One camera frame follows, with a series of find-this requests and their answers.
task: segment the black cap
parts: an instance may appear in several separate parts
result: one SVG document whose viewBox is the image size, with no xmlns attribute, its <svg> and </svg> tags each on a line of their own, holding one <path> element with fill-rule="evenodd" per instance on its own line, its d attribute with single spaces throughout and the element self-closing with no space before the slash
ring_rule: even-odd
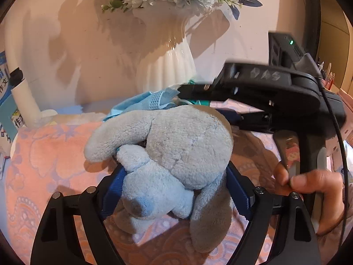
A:
<svg viewBox="0 0 353 265">
<path fill-rule="evenodd" d="M 23 80 L 23 72 L 20 68 L 17 68 L 12 73 L 10 73 L 10 84 L 15 87 L 18 86 Z"/>
</svg>

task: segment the teal cloth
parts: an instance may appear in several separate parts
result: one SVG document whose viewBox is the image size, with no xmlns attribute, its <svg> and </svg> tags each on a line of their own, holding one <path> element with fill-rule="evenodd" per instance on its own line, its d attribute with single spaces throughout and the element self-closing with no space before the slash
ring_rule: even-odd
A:
<svg viewBox="0 0 353 265">
<path fill-rule="evenodd" d="M 177 90 L 167 87 L 165 90 L 155 93 L 148 91 L 133 96 L 114 106 L 103 121 L 132 110 L 167 110 L 174 108 L 176 104 L 172 102 L 172 99 L 178 94 Z"/>
</svg>

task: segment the blue gripper pad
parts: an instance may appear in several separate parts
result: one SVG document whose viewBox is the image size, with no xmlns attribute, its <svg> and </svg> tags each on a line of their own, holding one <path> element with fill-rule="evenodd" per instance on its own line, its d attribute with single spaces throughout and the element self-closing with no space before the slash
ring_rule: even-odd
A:
<svg viewBox="0 0 353 265">
<path fill-rule="evenodd" d="M 239 181 L 229 166 L 227 166 L 227 188 L 239 214 L 243 215 L 246 220 L 250 221 L 252 219 L 250 198 L 241 187 Z"/>
<path fill-rule="evenodd" d="M 103 197 L 101 216 L 105 220 L 114 213 L 122 193 L 122 183 L 127 175 L 125 168 L 121 167 L 119 173 L 110 184 L 105 196 Z"/>
<path fill-rule="evenodd" d="M 215 108 L 220 114 L 222 114 L 231 125 L 236 125 L 237 122 L 241 121 L 241 115 L 235 110 L 229 108 Z"/>
</svg>

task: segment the plush elephant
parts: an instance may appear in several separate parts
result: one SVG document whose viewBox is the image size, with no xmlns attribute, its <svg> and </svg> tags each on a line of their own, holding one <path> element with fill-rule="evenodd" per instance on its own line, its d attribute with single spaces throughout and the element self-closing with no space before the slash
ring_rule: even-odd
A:
<svg viewBox="0 0 353 265">
<path fill-rule="evenodd" d="M 142 141 L 146 148 L 136 145 Z M 119 228 L 143 233 L 171 211 L 190 218 L 194 248 L 209 252 L 231 224 L 225 169 L 232 148 L 231 126 L 223 115 L 207 106 L 185 105 L 109 119 L 93 132 L 84 154 L 91 162 L 116 154 L 127 172 L 114 214 Z M 194 190 L 201 192 L 195 196 Z"/>
</svg>

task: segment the human hand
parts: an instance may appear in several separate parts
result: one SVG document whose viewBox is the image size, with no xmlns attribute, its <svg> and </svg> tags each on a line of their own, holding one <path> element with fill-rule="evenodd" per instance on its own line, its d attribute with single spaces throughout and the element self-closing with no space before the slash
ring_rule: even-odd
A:
<svg viewBox="0 0 353 265">
<path fill-rule="evenodd" d="M 274 177 L 276 194 L 287 196 L 292 191 L 301 194 L 318 191 L 324 194 L 318 235 L 328 233 L 341 222 L 344 203 L 343 181 L 339 172 L 316 169 L 289 179 L 288 171 L 282 163 L 278 163 L 274 170 Z"/>
</svg>

